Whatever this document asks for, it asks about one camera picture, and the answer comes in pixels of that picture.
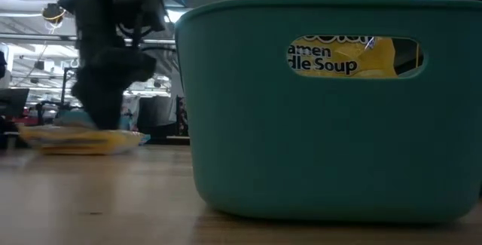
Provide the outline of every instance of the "yellow noodle package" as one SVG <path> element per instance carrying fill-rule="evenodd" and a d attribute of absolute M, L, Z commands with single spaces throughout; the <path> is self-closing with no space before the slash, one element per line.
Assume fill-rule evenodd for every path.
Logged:
<path fill-rule="evenodd" d="M 397 77 L 391 38 L 307 35 L 291 43 L 287 60 L 296 73 L 305 76 Z"/>
<path fill-rule="evenodd" d="M 134 149 L 142 133 L 86 127 L 19 126 L 20 137 L 43 154 L 113 155 Z"/>

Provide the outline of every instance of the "wooden table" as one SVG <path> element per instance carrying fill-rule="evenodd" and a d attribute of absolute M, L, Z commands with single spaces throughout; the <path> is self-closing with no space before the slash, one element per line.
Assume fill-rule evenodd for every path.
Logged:
<path fill-rule="evenodd" d="M 241 219 L 196 193 L 188 147 L 47 156 L 0 169 L 0 244 L 482 244 L 482 208 L 438 227 Z"/>

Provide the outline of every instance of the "plastic container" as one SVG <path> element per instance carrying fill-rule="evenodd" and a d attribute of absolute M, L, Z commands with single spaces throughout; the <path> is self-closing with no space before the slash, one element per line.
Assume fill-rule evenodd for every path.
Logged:
<path fill-rule="evenodd" d="M 194 178 L 216 209 L 270 219 L 447 222 L 482 182 L 482 4 L 236 0 L 176 25 Z M 302 35 L 412 38 L 408 78 L 310 78 Z"/>

